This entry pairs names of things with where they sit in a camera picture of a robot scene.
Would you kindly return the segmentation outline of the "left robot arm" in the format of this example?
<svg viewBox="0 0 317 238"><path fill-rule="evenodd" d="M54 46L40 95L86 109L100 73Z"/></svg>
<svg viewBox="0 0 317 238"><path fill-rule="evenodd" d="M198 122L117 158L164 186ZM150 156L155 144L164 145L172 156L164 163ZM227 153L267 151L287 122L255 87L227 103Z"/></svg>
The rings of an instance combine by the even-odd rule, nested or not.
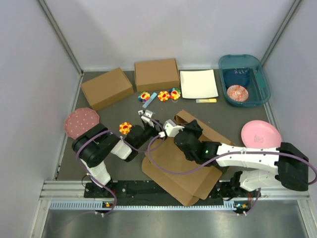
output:
<svg viewBox="0 0 317 238"><path fill-rule="evenodd" d="M100 196L108 196L112 192L111 176L108 173L104 159L113 154L118 158L130 162L139 153L140 148L152 137L163 131L163 124L153 120L153 125L143 122L143 126L133 125L125 138L108 130L99 123L79 136L72 143L72 150L76 159L95 184L95 191Z"/></svg>

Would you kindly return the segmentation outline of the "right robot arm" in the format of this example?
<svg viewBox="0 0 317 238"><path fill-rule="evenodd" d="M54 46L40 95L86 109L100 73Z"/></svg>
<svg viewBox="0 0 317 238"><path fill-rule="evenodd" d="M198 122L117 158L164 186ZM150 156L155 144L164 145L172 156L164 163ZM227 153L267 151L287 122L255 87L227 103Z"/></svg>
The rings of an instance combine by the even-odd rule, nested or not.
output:
<svg viewBox="0 0 317 238"><path fill-rule="evenodd" d="M203 166L246 168L245 171L236 172L231 180L231 190L237 196L277 185L294 191L308 190L309 160L291 143L282 142L278 147L254 149L200 141L203 129L196 120L181 125L166 122L163 128L189 161Z"/></svg>

